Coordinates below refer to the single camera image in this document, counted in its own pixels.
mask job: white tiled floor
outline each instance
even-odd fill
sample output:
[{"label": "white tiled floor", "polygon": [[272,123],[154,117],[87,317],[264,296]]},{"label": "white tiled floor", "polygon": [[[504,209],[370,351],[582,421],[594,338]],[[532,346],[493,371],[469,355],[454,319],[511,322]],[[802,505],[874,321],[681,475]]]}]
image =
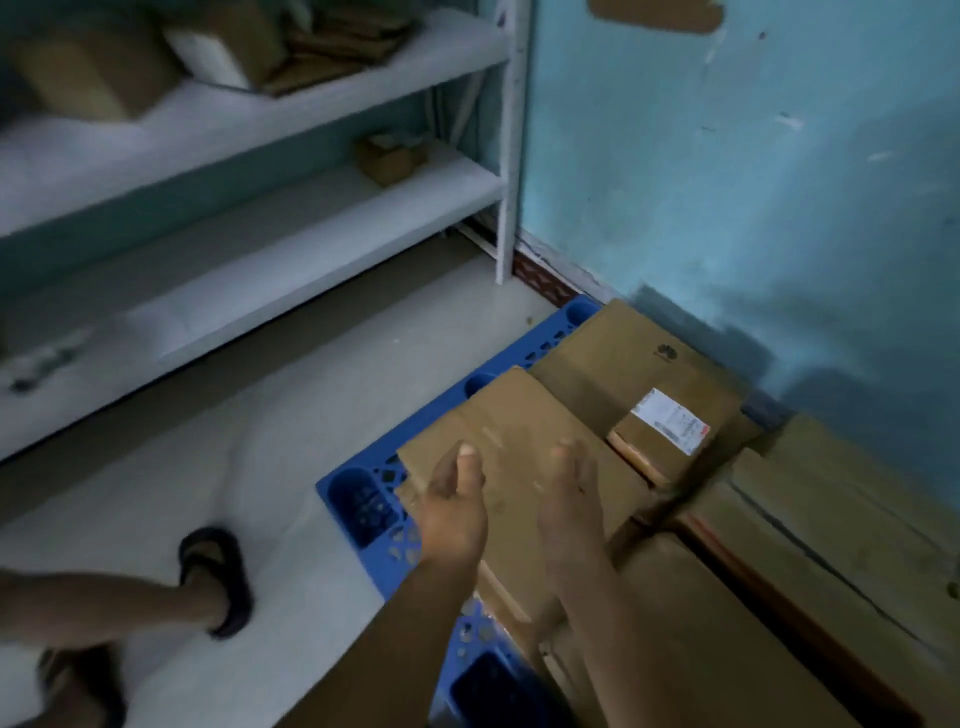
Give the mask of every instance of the white tiled floor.
[{"label": "white tiled floor", "polygon": [[[381,604],[314,483],[552,310],[430,240],[0,466],[0,565],[172,581],[179,539],[226,520],[254,622],[132,639],[128,725],[267,728]],[[36,711],[35,662],[0,647],[0,726]]]}]

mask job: sandal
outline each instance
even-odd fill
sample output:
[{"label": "sandal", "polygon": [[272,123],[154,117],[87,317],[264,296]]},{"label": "sandal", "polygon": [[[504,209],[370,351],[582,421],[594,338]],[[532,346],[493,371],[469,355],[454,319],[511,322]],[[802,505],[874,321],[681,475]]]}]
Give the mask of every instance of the sandal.
[{"label": "sandal", "polygon": [[[220,549],[223,561],[201,553],[191,553],[198,544],[214,544]],[[227,593],[228,609],[224,623],[207,634],[215,640],[226,640],[247,626],[253,614],[253,593],[243,567],[243,555],[236,537],[220,526],[205,526],[180,542],[180,585],[193,569],[203,569],[220,582]]]},{"label": "sandal", "polygon": [[103,728],[121,728],[127,722],[127,701],[120,684],[120,670],[114,650],[101,644],[81,650],[50,650],[36,666],[43,694],[49,699],[57,681],[69,670],[105,714]]}]

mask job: shelf post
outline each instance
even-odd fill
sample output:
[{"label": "shelf post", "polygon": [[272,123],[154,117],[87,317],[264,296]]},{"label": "shelf post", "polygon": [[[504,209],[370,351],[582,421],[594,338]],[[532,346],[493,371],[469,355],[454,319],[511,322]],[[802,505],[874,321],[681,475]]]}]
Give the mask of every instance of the shelf post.
[{"label": "shelf post", "polygon": [[500,179],[504,196],[496,229],[496,282],[510,278],[516,246],[516,212],[520,195],[523,115],[527,92],[527,49],[530,43],[530,0],[507,0],[505,28],[511,39],[510,60],[503,74],[500,119]]}]

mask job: brown wall patch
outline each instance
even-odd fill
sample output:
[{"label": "brown wall patch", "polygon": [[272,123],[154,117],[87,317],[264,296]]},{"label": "brown wall patch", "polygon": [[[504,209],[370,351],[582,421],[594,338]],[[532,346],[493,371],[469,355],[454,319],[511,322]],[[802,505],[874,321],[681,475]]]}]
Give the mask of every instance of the brown wall patch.
[{"label": "brown wall patch", "polygon": [[724,18],[723,6],[710,0],[588,0],[588,5],[603,20],[675,33],[709,35]]}]

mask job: shelf board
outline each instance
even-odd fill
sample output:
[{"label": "shelf board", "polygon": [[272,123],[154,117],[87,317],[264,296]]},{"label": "shelf board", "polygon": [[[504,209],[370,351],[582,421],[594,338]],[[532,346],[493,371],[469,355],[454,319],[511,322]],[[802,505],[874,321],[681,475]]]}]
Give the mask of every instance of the shelf board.
[{"label": "shelf board", "polygon": [[0,236],[505,61],[506,33],[430,12],[391,61],[270,99],[184,81],[136,123],[38,115],[0,130]]},{"label": "shelf board", "polygon": [[15,352],[78,331],[73,363],[0,390],[0,459],[497,202],[496,175],[440,142],[381,189],[324,172],[79,271],[3,312]]}]

